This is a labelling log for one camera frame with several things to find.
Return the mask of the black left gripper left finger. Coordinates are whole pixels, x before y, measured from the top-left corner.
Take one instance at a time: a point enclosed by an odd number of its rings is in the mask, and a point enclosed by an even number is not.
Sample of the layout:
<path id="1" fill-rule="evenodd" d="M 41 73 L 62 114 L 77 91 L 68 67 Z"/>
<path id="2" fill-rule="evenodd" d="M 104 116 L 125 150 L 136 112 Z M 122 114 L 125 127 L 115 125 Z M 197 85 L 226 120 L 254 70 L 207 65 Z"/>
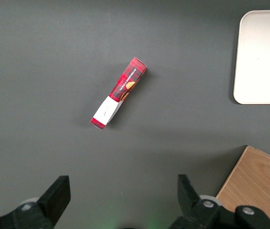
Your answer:
<path id="1" fill-rule="evenodd" d="M 54 229 L 71 199 L 69 176 L 59 176 L 37 199 L 0 217 L 0 229 Z"/>

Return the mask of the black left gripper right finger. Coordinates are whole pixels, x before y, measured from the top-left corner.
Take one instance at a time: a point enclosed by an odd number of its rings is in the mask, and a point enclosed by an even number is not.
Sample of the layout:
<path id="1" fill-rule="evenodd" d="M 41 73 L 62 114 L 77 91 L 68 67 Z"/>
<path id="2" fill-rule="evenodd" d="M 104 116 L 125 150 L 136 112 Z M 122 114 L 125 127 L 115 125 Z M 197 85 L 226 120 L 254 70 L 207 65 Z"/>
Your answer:
<path id="1" fill-rule="evenodd" d="M 171 229 L 270 229 L 270 218 L 261 209 L 241 205 L 231 212 L 215 197 L 201 198 L 187 175 L 178 175 L 177 196 L 183 215 Z"/>

